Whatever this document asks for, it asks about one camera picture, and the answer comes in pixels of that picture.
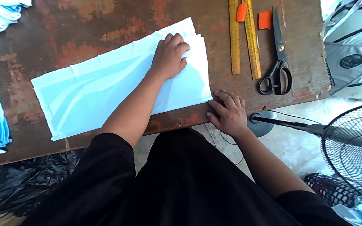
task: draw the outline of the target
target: left hand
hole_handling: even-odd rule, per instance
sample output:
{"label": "left hand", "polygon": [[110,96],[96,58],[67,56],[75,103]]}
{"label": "left hand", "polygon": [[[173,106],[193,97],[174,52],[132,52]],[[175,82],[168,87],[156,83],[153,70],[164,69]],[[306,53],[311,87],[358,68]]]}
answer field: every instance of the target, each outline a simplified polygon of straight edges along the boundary
{"label": "left hand", "polygon": [[224,101],[226,107],[219,104],[215,100],[209,100],[208,103],[220,115],[218,119],[213,113],[207,112],[209,121],[223,133],[238,140],[241,137],[246,137],[251,131],[247,126],[247,114],[245,113],[245,101],[240,96],[233,92],[222,90],[214,92],[214,95],[220,97]]}
{"label": "left hand", "polygon": [[188,50],[189,44],[184,42],[180,34],[168,34],[159,41],[149,71],[163,80],[175,77],[187,65],[187,58],[181,57]]}

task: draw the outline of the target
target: forearm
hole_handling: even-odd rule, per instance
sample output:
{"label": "forearm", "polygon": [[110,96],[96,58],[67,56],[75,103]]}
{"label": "forearm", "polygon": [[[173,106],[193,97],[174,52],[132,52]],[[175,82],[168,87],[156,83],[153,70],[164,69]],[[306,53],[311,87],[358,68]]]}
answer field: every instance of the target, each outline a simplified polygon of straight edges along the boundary
{"label": "forearm", "polygon": [[135,147],[145,131],[164,80],[149,71],[139,85],[113,111],[99,133],[114,133]]}
{"label": "forearm", "polygon": [[314,192],[247,130],[236,142],[255,180],[272,197],[289,191]]}

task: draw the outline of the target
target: scissors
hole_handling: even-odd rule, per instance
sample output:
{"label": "scissors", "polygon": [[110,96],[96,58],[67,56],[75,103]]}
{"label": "scissors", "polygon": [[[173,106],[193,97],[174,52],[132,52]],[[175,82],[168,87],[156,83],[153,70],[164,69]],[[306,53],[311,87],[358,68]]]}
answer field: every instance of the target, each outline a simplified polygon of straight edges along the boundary
{"label": "scissors", "polygon": [[[286,67],[287,59],[284,49],[284,42],[282,39],[282,31],[280,30],[280,23],[277,8],[272,10],[273,19],[273,32],[275,36],[276,53],[278,60],[274,65],[270,74],[259,82],[259,92],[263,95],[285,95],[290,92],[292,86],[292,77],[290,70]],[[281,79],[286,79],[286,88],[282,90]]]}

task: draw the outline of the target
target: black sleeve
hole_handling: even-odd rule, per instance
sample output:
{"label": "black sleeve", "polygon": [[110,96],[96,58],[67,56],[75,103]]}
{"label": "black sleeve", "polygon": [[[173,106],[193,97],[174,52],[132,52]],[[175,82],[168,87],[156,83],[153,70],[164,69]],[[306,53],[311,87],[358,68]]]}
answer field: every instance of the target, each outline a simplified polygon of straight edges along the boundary
{"label": "black sleeve", "polygon": [[129,143],[116,134],[99,134],[74,172],[43,199],[22,225],[95,225],[108,211],[118,211],[134,178]]}
{"label": "black sleeve", "polygon": [[319,195],[308,191],[290,191],[275,198],[303,226],[350,226]]}

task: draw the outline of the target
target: wooden ruler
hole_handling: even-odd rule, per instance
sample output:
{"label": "wooden ruler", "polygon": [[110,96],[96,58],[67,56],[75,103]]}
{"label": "wooden ruler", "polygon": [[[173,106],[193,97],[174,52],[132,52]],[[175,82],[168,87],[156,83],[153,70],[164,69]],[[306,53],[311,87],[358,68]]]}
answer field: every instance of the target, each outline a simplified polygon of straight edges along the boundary
{"label": "wooden ruler", "polygon": [[248,4],[247,15],[245,16],[245,21],[244,21],[245,33],[247,34],[252,80],[255,80],[262,78],[262,73],[261,73],[261,64],[259,63],[259,51],[258,51],[257,36],[255,32],[255,21],[254,21],[254,13],[252,10],[252,1],[251,0],[241,0],[241,1],[243,3]]}
{"label": "wooden ruler", "polygon": [[231,42],[231,73],[241,73],[240,60],[240,28],[236,21],[238,0],[229,0],[230,42]]}

